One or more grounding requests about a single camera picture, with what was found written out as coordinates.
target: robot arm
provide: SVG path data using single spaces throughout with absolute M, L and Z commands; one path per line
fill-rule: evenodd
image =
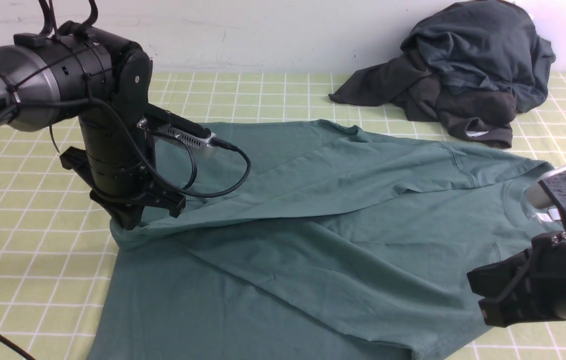
M 15 34 L 13 45 L 0 47 L 0 126 L 37 132 L 77 117 L 85 150 L 70 147 L 61 164 L 89 185 L 90 198 L 126 230 L 139 223 L 145 207 L 164 208 L 177 217 L 185 196 L 223 196 L 245 181 L 251 166 L 239 148 L 149 104 L 152 60 L 134 41 L 92 27 L 93 0 L 86 22 L 68 21 L 52 36 L 54 14 L 45 0 L 40 3 L 46 14 L 41 33 Z M 193 166 L 187 185 L 174 186 L 157 173 L 157 138 L 189 152 Z M 244 176 L 219 193 L 189 191 L 196 178 L 192 152 L 209 157 L 216 148 L 240 153 L 247 164 Z
M 566 166 L 549 171 L 526 191 L 537 209 L 555 206 L 563 231 L 537 235 L 530 248 L 467 274 L 489 326 L 566 321 Z

